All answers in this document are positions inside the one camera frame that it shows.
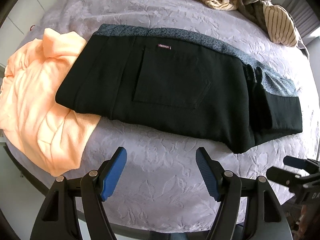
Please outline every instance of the black pants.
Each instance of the black pants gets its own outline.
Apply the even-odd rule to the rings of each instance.
[[[56,102],[243,153],[302,131],[299,98],[272,95],[251,74],[237,57],[187,41],[93,35]]]

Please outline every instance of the peach fleece garment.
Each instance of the peach fleece garment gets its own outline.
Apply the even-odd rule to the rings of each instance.
[[[18,49],[5,69],[0,129],[34,164],[59,176],[80,167],[84,147],[101,116],[78,114],[55,102],[55,94],[86,45],[75,32],[45,29]]]

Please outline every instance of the black plastic mount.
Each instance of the black plastic mount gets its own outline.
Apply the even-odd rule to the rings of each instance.
[[[296,195],[296,204],[313,204],[320,201],[320,162],[302,160],[286,156],[283,163],[287,166],[305,170],[309,176],[302,177],[297,173],[285,171],[277,167],[267,170],[267,178],[289,188]]]
[[[197,150],[196,161],[209,194],[221,202],[206,240],[232,239],[241,197],[247,197],[242,240],[292,240],[287,219],[265,177],[239,178],[212,160],[203,147]]]

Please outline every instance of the dark clothing item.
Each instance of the dark clothing item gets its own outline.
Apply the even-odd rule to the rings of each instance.
[[[102,25],[56,102],[78,113],[220,141],[234,153],[302,132],[292,81],[222,41],[169,28]]]
[[[189,238],[186,233],[168,234],[151,231],[148,240],[189,240]]]

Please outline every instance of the bed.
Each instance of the bed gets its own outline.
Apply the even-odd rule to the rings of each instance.
[[[303,118],[302,133],[269,141],[239,155],[223,143],[102,118],[85,147],[80,168],[64,175],[68,179],[81,177],[110,159],[119,146],[126,148],[126,167],[114,194],[104,203],[112,224],[145,232],[209,230],[219,203],[209,196],[196,165],[198,147],[205,147],[226,170],[247,178],[265,175],[271,166],[283,167],[286,155],[319,157],[319,99],[307,57],[298,48],[272,43],[266,33],[237,11],[213,10],[198,0],[58,0],[20,46],[34,38],[41,39],[45,28],[59,33],[75,31],[88,41],[103,23],[180,28],[241,49],[294,81]],[[34,165],[8,140],[7,145],[21,166],[44,186],[52,185],[54,177]],[[271,185],[280,203],[292,196],[285,187]],[[77,207],[83,211],[80,200]],[[245,207],[243,199],[238,222],[244,220]]]

